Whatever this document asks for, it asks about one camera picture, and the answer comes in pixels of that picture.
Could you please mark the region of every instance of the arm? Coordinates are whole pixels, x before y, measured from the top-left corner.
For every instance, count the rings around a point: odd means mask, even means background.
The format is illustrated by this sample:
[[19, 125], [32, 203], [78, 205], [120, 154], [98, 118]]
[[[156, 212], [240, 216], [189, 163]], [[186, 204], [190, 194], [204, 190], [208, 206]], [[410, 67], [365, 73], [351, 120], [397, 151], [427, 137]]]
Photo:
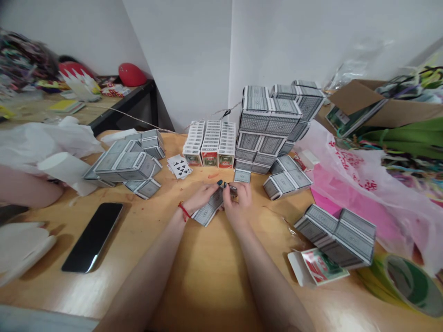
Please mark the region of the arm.
[[[218, 188], [218, 184], [203, 185], [183, 207], [192, 215]], [[162, 297], [185, 225], [183, 211], [177, 207], [166, 228], [126, 278], [94, 331], [142, 331], [146, 327]]]
[[231, 183], [237, 188], [239, 202], [231, 200], [229, 187], [223, 190], [227, 218], [240, 242], [255, 302], [271, 331], [314, 331], [305, 307], [291, 285], [274, 264], [247, 220], [252, 205], [251, 187]]

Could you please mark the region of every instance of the string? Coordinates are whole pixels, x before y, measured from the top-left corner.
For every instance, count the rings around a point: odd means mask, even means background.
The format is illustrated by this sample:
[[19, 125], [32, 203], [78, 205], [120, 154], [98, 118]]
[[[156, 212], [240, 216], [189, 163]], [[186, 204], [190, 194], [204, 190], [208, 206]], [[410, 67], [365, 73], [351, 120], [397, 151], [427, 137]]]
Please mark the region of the string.
[[[184, 133], [184, 132], [181, 133], [181, 134], [179, 134], [179, 133], [177, 133], [177, 132], [175, 132], [175, 131], [172, 131], [172, 130], [168, 130], [168, 129], [163, 129], [163, 128], [157, 127], [156, 125], [153, 125], [153, 124], [151, 124], [151, 123], [149, 123], [149, 122], [147, 122], [147, 121], [144, 121], [144, 120], [138, 119], [138, 118], [136, 118], [136, 117], [133, 117], [132, 115], [129, 115], [129, 114], [125, 113], [125, 112], [122, 112], [122, 111], [120, 111], [120, 110], [118, 110], [118, 109], [115, 109], [115, 108], [112, 108], [112, 107], [99, 106], [99, 105], [95, 105], [95, 104], [93, 104], [93, 103], [87, 103], [87, 104], [88, 104], [88, 107], [97, 107], [97, 108], [112, 109], [112, 110], [114, 110], [114, 111], [116, 111], [116, 112], [119, 112], [119, 113], [121, 113], [121, 114], [123, 114], [123, 115], [126, 115], [126, 116], [128, 116], [128, 117], [130, 117], [130, 118], [132, 118], [132, 119], [134, 119], [134, 120], [137, 120], [137, 121], [143, 122], [143, 123], [145, 123], [145, 124], [147, 124], [147, 125], [150, 125], [150, 126], [153, 126], [154, 128], [157, 128], [158, 130], [161, 130], [161, 131], [165, 131], [165, 132], [169, 132], [169, 133], [177, 134], [177, 135], [183, 135], [183, 134], [186, 134], [186, 133]], [[203, 121], [203, 120], [206, 120], [206, 119], [209, 118], [209, 117], [212, 117], [213, 115], [216, 115], [217, 113], [225, 112], [224, 115], [220, 118], [220, 120], [221, 120], [221, 119], [223, 119], [225, 116], [227, 116], [228, 114], [230, 114], [231, 111], [232, 111], [234, 108], [236, 108], [238, 105], [240, 105], [240, 104], [241, 104], [241, 101], [239, 101], [237, 104], [235, 104], [232, 108], [219, 110], [219, 111], [217, 111], [217, 112], [212, 113], [210, 116], [207, 116], [207, 117], [205, 117], [205, 118], [202, 118], [202, 119], [200, 119], [200, 120], [198, 120], [198, 121]], [[189, 125], [183, 130], [183, 131], [186, 131], [186, 129], [188, 129], [191, 125], [192, 125], [192, 123], [190, 123], [190, 124], [189, 124]]]

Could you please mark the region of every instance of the hand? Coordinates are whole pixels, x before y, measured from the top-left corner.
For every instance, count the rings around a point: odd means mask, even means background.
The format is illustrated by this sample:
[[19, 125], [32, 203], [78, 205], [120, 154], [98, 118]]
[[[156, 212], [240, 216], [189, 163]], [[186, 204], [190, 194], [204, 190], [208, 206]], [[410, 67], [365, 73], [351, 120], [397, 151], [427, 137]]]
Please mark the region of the hand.
[[220, 188], [221, 180], [214, 184], [203, 184], [188, 200], [183, 203], [186, 211], [192, 215], [197, 210], [204, 207], [218, 188]]
[[[237, 188], [239, 201], [231, 200], [229, 186]], [[250, 215], [252, 206], [251, 186], [249, 183], [232, 182], [223, 189], [223, 202], [229, 222], [234, 231], [238, 232], [249, 226], [248, 215]]]

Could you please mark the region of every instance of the red string bracelet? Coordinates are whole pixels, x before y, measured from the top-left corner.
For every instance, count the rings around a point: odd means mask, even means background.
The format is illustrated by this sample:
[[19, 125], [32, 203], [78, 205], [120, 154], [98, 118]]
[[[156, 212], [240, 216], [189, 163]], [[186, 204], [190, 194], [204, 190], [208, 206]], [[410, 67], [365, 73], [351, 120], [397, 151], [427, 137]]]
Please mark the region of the red string bracelet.
[[180, 201], [178, 207], [181, 208], [183, 210], [183, 221], [186, 222], [186, 217], [190, 218], [191, 216], [189, 215], [189, 213], [186, 211], [186, 209], [183, 207], [183, 205], [181, 205], [183, 203], [183, 201]]

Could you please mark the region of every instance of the plastic bag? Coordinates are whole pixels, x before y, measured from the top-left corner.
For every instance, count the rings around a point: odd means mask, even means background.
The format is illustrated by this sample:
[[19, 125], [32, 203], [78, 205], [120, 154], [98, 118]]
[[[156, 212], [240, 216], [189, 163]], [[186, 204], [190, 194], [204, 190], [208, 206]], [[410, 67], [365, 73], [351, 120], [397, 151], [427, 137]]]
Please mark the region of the plastic bag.
[[415, 243], [431, 276], [443, 267], [442, 208], [390, 176], [381, 166], [383, 151], [339, 149], [317, 121], [297, 147], [320, 160], [312, 188], [374, 223], [377, 240], [388, 252], [411, 259]]
[[36, 164], [63, 151], [81, 158], [104, 149], [91, 127], [85, 125], [27, 123], [0, 131], [0, 164], [13, 169], [43, 174]]

